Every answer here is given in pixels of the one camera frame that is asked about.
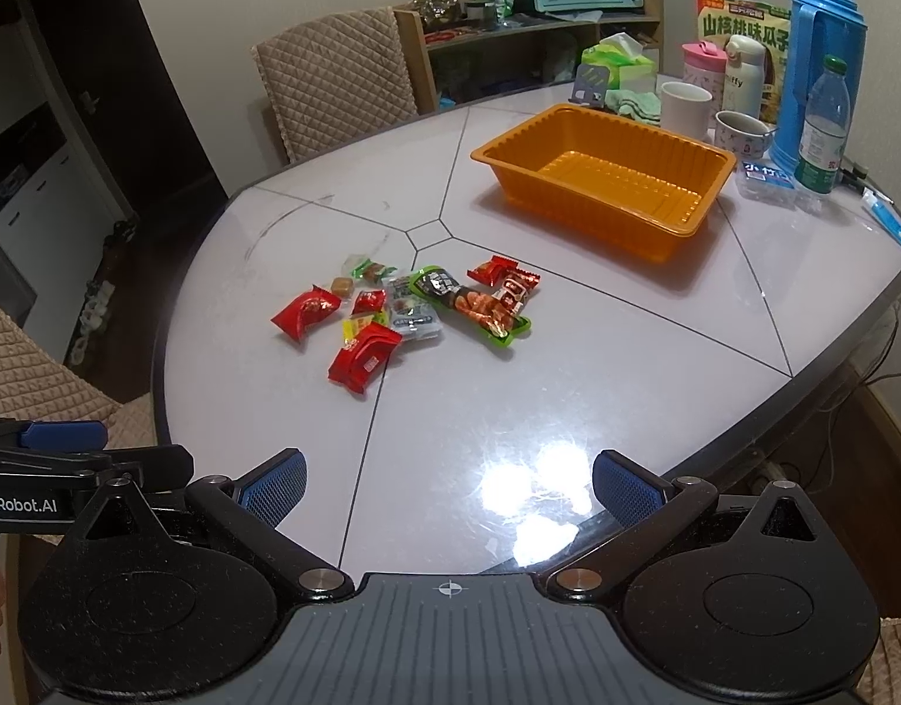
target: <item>blue and white tube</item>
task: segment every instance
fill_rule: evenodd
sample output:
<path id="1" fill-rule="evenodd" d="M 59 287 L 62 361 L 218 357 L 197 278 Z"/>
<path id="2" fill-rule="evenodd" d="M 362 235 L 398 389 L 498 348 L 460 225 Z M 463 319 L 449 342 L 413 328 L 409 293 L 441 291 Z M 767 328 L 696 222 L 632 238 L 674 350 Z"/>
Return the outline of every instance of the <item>blue and white tube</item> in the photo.
<path id="1" fill-rule="evenodd" d="M 872 217 L 878 220 L 878 223 L 885 228 L 891 237 L 901 245 L 901 223 L 894 213 L 887 207 L 884 201 L 875 195 L 866 187 L 865 195 L 862 196 L 862 205 L 870 211 Z"/>

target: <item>orange plastic tray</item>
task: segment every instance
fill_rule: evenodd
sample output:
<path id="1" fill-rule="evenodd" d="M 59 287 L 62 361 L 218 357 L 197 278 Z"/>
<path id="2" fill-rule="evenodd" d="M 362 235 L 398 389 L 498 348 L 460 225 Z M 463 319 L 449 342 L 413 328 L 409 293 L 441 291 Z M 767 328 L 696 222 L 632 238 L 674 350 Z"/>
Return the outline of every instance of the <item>orange plastic tray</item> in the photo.
<path id="1" fill-rule="evenodd" d="M 655 262 L 695 234 L 734 154 L 621 116 L 562 104 L 470 154 L 507 198 Z"/>

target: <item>table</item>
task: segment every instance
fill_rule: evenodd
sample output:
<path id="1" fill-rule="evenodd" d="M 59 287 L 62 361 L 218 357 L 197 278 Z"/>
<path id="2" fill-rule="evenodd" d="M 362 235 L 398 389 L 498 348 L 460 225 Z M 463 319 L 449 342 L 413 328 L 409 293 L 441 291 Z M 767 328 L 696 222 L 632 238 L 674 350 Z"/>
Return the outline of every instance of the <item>table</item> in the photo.
<path id="1" fill-rule="evenodd" d="M 308 492 L 278 527 L 364 572 L 527 565 L 600 511 L 590 464 L 710 474 L 836 368 L 901 291 L 901 249 L 837 190 L 820 218 L 734 178 L 665 265 L 511 209 L 471 150 L 569 95 L 504 96 L 344 146 L 238 193 L 196 252 L 156 356 L 162 439 L 197 475 L 284 447 Z M 339 322 L 299 348 L 272 315 L 347 254 L 466 270 L 505 254 L 543 276 L 508 350 L 445 315 L 357 397 L 327 381 Z"/>

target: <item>dark brown door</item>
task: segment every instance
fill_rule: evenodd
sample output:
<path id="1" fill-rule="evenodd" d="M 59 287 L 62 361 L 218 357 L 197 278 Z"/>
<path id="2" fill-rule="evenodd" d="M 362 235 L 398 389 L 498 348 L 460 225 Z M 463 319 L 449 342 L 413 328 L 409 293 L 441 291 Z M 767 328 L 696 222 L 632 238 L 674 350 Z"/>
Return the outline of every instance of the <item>dark brown door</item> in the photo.
<path id="1" fill-rule="evenodd" d="M 62 83 L 134 211 L 159 212 L 170 197 L 213 178 L 138 0 L 31 6 Z"/>

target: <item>blue thermos flask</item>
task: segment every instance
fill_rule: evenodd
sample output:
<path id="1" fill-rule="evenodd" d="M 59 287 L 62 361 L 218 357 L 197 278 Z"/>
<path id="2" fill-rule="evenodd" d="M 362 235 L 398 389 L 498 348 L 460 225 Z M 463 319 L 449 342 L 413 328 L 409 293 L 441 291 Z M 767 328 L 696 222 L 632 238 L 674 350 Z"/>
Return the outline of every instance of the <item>blue thermos flask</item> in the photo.
<path id="1" fill-rule="evenodd" d="M 826 55 L 835 55 L 847 63 L 845 83 L 855 110 L 867 30 L 854 0 L 792 0 L 787 72 L 770 151 L 784 171 L 792 173 L 799 162 L 806 101 L 816 80 L 823 76 Z"/>

